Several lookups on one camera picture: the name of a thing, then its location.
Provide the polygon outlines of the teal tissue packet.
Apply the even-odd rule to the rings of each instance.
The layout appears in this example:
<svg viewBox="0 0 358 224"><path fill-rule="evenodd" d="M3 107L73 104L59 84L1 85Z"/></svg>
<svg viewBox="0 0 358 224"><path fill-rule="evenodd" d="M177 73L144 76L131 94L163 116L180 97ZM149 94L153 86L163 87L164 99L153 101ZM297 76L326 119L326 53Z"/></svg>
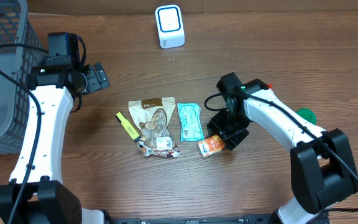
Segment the teal tissue packet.
<svg viewBox="0 0 358 224"><path fill-rule="evenodd" d="M204 139L201 107L197 103L177 104L181 124L180 141L197 142Z"/></svg>

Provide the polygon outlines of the beige paper snack bag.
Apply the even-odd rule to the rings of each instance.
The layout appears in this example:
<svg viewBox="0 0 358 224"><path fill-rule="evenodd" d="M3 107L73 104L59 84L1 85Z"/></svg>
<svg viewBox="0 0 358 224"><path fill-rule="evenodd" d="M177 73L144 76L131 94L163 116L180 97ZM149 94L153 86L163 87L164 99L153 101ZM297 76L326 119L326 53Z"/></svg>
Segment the beige paper snack bag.
<svg viewBox="0 0 358 224"><path fill-rule="evenodd" d="M174 97L151 98L128 102L128 109L135 126L141 130L141 141L154 150L171 149L166 137L170 137L167 126L175 110Z"/></svg>

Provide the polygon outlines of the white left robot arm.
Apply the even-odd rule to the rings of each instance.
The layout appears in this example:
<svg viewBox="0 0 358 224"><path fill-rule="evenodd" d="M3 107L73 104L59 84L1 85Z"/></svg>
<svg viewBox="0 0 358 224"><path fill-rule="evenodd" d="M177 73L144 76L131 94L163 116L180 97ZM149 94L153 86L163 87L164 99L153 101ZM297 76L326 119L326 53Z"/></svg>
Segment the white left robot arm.
<svg viewBox="0 0 358 224"><path fill-rule="evenodd" d="M19 159L9 183L0 185L4 223L109 223L104 210L83 208L62 183L62 149L74 103L109 87L100 63L87 64L83 39L73 33L48 34L42 63L32 67L25 83L29 115Z"/></svg>

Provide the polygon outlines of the green lid jar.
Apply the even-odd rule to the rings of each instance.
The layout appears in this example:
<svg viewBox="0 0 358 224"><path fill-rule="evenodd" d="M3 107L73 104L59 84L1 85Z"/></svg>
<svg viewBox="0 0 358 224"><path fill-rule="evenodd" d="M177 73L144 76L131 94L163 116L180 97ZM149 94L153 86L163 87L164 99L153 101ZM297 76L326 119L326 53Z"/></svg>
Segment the green lid jar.
<svg viewBox="0 0 358 224"><path fill-rule="evenodd" d="M308 108L301 108L296 111L300 117L310 122L311 124L316 124L316 115L313 111Z"/></svg>

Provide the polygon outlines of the yellow highlighter marker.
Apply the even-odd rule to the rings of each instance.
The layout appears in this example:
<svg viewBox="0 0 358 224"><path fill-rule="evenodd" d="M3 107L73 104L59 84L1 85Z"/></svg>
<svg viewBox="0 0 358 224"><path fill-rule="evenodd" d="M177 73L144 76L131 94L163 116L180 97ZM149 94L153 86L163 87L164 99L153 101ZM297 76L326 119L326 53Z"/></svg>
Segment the yellow highlighter marker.
<svg viewBox="0 0 358 224"><path fill-rule="evenodd" d="M116 119L120 122L121 126L124 128L126 133L131 137L134 142L138 142L140 139L139 133L135 130L135 128L131 125L128 119L121 113L118 112L116 114Z"/></svg>

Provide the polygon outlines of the silver snack wrapper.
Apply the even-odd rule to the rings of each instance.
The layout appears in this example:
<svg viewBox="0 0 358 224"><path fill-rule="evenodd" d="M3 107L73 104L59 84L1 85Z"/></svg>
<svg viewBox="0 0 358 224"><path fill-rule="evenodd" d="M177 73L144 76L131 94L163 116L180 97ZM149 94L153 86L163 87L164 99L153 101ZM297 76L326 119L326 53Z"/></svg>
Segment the silver snack wrapper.
<svg viewBox="0 0 358 224"><path fill-rule="evenodd" d="M175 143L173 143L173 147L171 149L164 149L164 150L158 150L157 148L149 147L148 145L146 145L144 141L139 141L137 143L137 147L146 157L160 156L160 157L178 158L180 156L180 151Z"/></svg>

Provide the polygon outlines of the orange small box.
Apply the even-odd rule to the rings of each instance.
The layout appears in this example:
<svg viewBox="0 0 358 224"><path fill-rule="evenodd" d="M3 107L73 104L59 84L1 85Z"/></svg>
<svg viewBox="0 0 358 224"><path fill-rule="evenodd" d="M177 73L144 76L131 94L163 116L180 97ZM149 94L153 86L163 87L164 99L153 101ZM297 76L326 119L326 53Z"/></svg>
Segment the orange small box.
<svg viewBox="0 0 358 224"><path fill-rule="evenodd" d="M224 141L217 134L198 141L198 149L202 158L207 158L217 154L221 152L224 147Z"/></svg>

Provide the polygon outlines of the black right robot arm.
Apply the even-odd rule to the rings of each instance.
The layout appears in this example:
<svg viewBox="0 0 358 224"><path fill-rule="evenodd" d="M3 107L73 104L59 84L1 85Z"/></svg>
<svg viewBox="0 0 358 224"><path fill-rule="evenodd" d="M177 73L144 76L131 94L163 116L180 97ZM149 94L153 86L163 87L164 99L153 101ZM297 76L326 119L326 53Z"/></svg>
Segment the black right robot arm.
<svg viewBox="0 0 358 224"><path fill-rule="evenodd" d="M216 85L226 107L207 125L224 148L233 150L255 122L288 152L293 198L271 214L245 215L244 223L329 223L332 205L358 192L358 175L347 136L302 118L259 79L242 83L235 73Z"/></svg>

